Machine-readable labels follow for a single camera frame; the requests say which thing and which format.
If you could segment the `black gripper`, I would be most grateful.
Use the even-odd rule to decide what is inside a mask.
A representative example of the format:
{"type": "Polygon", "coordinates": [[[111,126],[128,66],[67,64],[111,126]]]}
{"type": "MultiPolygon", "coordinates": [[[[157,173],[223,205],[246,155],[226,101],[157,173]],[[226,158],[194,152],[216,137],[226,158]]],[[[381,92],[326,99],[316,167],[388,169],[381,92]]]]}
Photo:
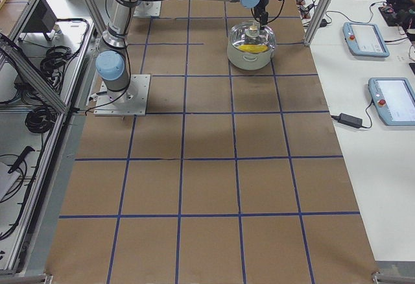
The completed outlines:
{"type": "Polygon", "coordinates": [[[268,24],[268,12],[267,5],[269,0],[260,0],[259,3],[253,9],[254,17],[258,18],[260,25],[265,26],[268,24]]]}

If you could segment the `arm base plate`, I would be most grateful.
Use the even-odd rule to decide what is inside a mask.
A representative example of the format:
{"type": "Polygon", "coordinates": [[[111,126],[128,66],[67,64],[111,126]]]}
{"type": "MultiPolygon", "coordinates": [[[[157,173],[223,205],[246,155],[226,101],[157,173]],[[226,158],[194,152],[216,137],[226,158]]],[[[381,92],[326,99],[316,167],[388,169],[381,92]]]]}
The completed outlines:
{"type": "Polygon", "coordinates": [[[134,18],[158,18],[161,12],[161,2],[139,2],[135,7],[134,18]]]}
{"type": "Polygon", "coordinates": [[[93,109],[93,113],[96,116],[145,115],[149,87],[150,75],[132,75],[130,87],[116,100],[122,92],[108,91],[102,81],[100,90],[106,93],[98,97],[97,108],[93,109]]]}

